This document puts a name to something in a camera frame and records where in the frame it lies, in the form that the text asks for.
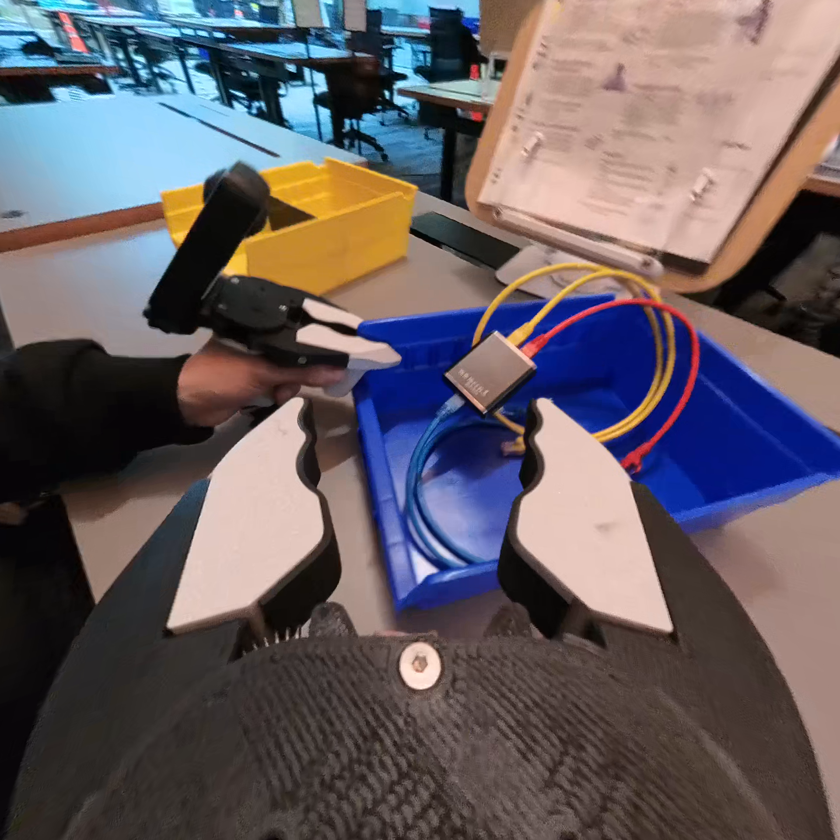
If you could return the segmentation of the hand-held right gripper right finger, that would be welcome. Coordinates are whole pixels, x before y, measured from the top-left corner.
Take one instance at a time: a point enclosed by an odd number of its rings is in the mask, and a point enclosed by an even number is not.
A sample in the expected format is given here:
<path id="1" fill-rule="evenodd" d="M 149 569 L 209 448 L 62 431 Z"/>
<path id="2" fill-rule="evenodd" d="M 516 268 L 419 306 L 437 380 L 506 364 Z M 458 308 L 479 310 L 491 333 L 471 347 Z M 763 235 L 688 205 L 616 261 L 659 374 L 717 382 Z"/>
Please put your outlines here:
<path id="1" fill-rule="evenodd" d="M 528 406 L 519 479 L 497 567 L 501 589 L 546 638 L 600 643 L 603 625 L 675 629 L 634 482 L 550 399 Z"/>

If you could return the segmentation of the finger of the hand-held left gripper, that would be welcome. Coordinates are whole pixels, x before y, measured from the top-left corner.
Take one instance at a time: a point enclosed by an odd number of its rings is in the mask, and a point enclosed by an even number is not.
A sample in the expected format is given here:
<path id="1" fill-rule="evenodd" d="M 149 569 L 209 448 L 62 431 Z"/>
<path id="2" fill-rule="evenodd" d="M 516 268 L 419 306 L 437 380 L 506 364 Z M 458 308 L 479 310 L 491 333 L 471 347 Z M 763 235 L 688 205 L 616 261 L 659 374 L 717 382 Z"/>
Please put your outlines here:
<path id="1" fill-rule="evenodd" d="M 306 297 L 303 311 L 313 322 L 327 325 L 331 329 L 357 329 L 363 319 L 349 311 L 333 306 L 332 303 L 315 297 Z"/>
<path id="2" fill-rule="evenodd" d="M 300 344 L 345 354 L 349 370 L 385 370 L 399 365 L 402 356 L 387 343 L 368 340 L 358 334 L 346 334 L 323 324 L 309 324 L 297 331 Z"/>

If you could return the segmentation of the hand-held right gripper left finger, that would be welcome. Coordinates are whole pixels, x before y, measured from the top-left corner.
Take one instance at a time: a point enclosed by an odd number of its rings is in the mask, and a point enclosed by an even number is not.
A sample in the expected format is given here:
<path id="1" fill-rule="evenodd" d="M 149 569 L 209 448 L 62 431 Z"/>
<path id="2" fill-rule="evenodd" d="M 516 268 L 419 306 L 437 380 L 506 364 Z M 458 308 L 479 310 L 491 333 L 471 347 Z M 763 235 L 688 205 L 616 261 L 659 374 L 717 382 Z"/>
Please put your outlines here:
<path id="1" fill-rule="evenodd" d="M 255 640 L 304 634 L 342 573 L 316 442 L 312 405 L 298 396 L 217 464 L 166 621 L 169 634 L 228 622 Z"/>

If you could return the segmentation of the yellow plastic bin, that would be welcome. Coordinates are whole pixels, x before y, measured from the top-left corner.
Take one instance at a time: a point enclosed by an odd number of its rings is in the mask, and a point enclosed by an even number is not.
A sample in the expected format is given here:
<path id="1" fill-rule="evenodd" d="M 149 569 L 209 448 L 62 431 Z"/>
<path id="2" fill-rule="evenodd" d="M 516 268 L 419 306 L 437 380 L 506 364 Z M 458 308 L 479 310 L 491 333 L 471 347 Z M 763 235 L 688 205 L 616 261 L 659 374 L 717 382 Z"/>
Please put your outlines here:
<path id="1" fill-rule="evenodd" d="M 198 306 L 211 287 L 324 298 L 407 255 L 417 188 L 334 158 L 258 171 L 238 161 L 163 192 L 176 247 L 150 305 Z"/>

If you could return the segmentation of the black network adapter box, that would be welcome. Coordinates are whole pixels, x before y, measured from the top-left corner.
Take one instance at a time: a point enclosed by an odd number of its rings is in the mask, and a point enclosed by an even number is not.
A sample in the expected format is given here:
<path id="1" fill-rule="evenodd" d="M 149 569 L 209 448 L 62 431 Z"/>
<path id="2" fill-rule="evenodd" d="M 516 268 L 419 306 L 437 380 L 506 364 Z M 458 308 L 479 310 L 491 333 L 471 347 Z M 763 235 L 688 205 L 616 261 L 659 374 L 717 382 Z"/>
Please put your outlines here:
<path id="1" fill-rule="evenodd" d="M 467 406 L 488 417 L 536 372 L 535 362 L 495 331 L 446 370 L 444 381 Z"/>

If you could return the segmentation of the blue plastic bin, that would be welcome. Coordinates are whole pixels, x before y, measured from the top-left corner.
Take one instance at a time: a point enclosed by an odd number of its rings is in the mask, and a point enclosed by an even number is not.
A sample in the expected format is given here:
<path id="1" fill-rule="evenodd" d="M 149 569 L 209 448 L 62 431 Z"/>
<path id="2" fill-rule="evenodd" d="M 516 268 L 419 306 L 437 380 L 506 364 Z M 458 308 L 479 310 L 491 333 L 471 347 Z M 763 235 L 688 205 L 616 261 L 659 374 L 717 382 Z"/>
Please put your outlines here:
<path id="1" fill-rule="evenodd" d="M 445 373 L 470 349 L 482 309 L 364 322 L 360 334 L 391 345 L 402 362 L 367 374 L 353 390 L 360 446 L 395 609 L 431 609 L 498 588 L 497 558 L 521 459 L 501 452 L 511 432 L 468 406 L 444 425 L 423 471 L 423 498 L 439 529 L 480 563 L 439 569 L 404 517 L 406 474 L 420 437 L 452 395 Z M 687 533 L 717 528 L 838 479 L 838 436 L 699 334 L 699 370 L 674 426 L 643 458 L 636 480 Z M 641 402 L 655 372 L 643 310 L 596 313 L 553 337 L 536 374 L 508 398 L 524 421 L 549 398 L 589 432 Z"/>

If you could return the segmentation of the person's left forearm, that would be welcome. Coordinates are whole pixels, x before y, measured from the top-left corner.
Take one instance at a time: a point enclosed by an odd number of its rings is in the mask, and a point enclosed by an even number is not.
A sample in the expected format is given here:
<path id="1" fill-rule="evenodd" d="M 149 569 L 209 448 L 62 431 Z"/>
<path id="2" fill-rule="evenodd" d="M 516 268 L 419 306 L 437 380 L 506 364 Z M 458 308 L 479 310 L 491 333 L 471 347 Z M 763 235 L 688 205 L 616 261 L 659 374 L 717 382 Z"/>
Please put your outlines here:
<path id="1" fill-rule="evenodd" d="M 187 355 L 112 355 L 87 339 L 31 343 L 2 357 L 1 502 L 119 471 L 138 454 L 195 445 L 177 399 Z"/>

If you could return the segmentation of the grey desk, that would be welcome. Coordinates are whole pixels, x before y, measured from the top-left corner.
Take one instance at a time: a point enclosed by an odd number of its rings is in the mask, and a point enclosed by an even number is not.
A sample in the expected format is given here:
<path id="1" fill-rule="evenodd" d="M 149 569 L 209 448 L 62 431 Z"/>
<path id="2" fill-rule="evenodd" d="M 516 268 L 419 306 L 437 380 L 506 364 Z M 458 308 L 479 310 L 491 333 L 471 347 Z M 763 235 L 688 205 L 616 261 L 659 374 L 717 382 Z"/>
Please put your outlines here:
<path id="1" fill-rule="evenodd" d="M 262 171 L 326 158 L 366 165 L 188 94 L 2 107 L 1 251 L 162 219 L 162 192 L 237 161 Z"/>
<path id="2" fill-rule="evenodd" d="M 2 309 L 15 344 L 91 338 L 119 355 L 193 352 L 198 337 L 150 330 L 145 302 L 173 246 L 162 222 L 2 254 Z M 335 300 L 363 319 L 483 307 L 496 296 L 491 271 L 411 237 L 408 257 L 341 289 Z M 838 360 L 674 294 L 668 301 L 815 420 L 838 429 Z M 322 488 L 339 538 L 337 591 L 358 629 L 479 631 L 501 603 L 492 592 L 454 605 L 396 613 L 362 476 L 350 399 L 316 405 Z M 142 456 L 116 478 L 64 492 L 80 557 L 100 600 L 195 481 L 238 438 L 242 424 L 210 441 Z M 791 688 L 820 764 L 838 829 L 838 481 L 692 535 L 750 615 Z"/>

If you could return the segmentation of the person's left hand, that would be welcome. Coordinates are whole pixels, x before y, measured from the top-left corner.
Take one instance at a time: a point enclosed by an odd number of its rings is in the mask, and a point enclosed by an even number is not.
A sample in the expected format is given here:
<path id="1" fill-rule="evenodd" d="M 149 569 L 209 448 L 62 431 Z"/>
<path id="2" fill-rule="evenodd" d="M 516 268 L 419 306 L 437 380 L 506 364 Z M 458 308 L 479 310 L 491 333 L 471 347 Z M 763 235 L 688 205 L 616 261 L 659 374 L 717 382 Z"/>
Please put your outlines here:
<path id="1" fill-rule="evenodd" d="M 217 427 L 247 408 L 282 406 L 304 387 L 336 385 L 343 376 L 343 370 L 326 365 L 278 366 L 212 339 L 184 363 L 177 402 L 187 425 Z"/>

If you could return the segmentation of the black flat board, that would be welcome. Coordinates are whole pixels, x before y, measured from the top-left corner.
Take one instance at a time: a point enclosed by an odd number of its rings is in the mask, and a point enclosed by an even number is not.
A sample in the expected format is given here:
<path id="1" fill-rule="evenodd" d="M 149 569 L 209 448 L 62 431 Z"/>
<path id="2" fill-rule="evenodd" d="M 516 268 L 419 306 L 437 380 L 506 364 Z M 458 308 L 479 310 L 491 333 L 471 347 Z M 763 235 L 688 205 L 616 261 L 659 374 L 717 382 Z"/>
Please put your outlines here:
<path id="1" fill-rule="evenodd" d="M 429 245 L 491 270 L 503 267 L 521 250 L 516 245 L 439 213 L 414 216 L 409 232 Z"/>

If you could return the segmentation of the black office chair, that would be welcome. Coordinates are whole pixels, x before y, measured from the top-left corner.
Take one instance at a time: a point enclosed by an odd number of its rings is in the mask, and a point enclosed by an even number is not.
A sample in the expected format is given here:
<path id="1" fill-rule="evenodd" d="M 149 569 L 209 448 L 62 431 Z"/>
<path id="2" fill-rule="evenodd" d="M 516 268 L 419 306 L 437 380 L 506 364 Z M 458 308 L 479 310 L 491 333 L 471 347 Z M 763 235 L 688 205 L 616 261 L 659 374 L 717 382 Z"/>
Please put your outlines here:
<path id="1" fill-rule="evenodd" d="M 414 68 L 428 82 L 470 79 L 473 67 L 485 62 L 459 7 L 429 8 L 428 62 Z"/>
<path id="2" fill-rule="evenodd" d="M 363 144 L 371 147 L 387 163 L 385 148 L 361 129 L 366 116 L 382 116 L 385 112 L 399 113 L 405 120 L 409 112 L 394 100 L 394 87 L 406 75 L 395 72 L 390 51 L 392 39 L 382 32 L 382 11 L 368 9 L 365 13 L 365 30 L 349 34 L 350 60 L 331 66 L 324 71 L 326 90 L 318 93 L 313 103 L 329 111 L 331 144 L 345 149 L 346 144 L 361 152 Z"/>

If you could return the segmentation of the person's black clothing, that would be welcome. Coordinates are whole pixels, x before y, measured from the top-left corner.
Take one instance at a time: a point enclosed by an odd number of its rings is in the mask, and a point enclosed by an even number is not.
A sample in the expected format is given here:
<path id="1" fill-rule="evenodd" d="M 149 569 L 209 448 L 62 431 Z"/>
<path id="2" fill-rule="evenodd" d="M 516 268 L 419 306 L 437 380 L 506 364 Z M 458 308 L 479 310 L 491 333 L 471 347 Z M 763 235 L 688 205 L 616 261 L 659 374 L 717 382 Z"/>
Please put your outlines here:
<path id="1" fill-rule="evenodd" d="M 63 500 L 1 528 L 1 814 L 39 709 L 94 606 Z"/>

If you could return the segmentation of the background work table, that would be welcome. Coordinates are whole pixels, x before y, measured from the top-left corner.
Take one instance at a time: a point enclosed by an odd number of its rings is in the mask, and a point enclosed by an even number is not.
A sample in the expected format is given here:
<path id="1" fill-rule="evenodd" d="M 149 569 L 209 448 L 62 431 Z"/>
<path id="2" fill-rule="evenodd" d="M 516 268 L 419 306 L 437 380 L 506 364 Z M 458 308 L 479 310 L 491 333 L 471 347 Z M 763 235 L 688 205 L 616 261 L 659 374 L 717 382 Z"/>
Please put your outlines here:
<path id="1" fill-rule="evenodd" d="M 501 80 L 487 78 L 439 81 L 396 90 L 399 96 L 419 102 L 426 110 L 432 109 L 421 123 L 444 133 L 439 196 L 448 203 L 453 199 L 457 137 L 480 137 L 500 87 Z"/>
<path id="2" fill-rule="evenodd" d="M 286 66 L 324 77 L 348 73 L 350 68 L 371 69 L 380 75 L 379 60 L 364 52 L 302 44 L 270 44 L 226 41 L 206 48 L 223 104 L 230 104 L 227 76 L 245 73 L 256 79 L 259 97 L 268 121 L 291 129 L 280 105 L 279 84 L 286 79 Z"/>

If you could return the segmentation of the printed instruction sheet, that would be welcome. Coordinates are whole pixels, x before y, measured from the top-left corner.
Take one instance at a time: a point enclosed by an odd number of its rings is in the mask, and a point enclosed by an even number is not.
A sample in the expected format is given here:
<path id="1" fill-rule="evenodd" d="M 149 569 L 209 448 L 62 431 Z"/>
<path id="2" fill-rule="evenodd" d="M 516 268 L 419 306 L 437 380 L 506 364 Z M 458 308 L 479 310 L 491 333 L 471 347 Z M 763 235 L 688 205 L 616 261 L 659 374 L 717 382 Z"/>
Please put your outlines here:
<path id="1" fill-rule="evenodd" d="M 838 39 L 838 1 L 547 2 L 479 200 L 708 265 Z"/>

